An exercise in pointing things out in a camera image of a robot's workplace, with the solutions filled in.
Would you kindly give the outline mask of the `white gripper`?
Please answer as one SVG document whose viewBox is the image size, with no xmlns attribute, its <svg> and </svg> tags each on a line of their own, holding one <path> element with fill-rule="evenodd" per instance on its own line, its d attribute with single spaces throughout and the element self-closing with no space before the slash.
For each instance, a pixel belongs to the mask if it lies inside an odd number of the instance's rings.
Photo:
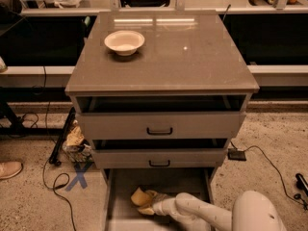
<svg viewBox="0 0 308 231">
<path fill-rule="evenodd" d="M 165 193 L 157 193 L 153 190 L 147 190 L 145 192 L 150 196 L 152 200 L 151 207 L 140 207 L 138 211 L 142 215 L 154 216 L 171 216 L 176 217 L 178 215 L 177 208 L 175 205 L 175 198 Z"/>
</svg>

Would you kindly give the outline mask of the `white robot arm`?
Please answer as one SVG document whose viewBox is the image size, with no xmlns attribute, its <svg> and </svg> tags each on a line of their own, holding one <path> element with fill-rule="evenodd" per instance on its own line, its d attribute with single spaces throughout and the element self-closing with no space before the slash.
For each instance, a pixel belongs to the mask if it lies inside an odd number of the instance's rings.
<svg viewBox="0 0 308 231">
<path fill-rule="evenodd" d="M 218 231 L 287 231 L 270 200 L 259 192 L 243 192 L 231 211 L 180 192 L 165 193 L 137 189 L 131 196 L 143 215 L 171 216 L 189 231 L 203 231 L 211 225 Z"/>
</svg>

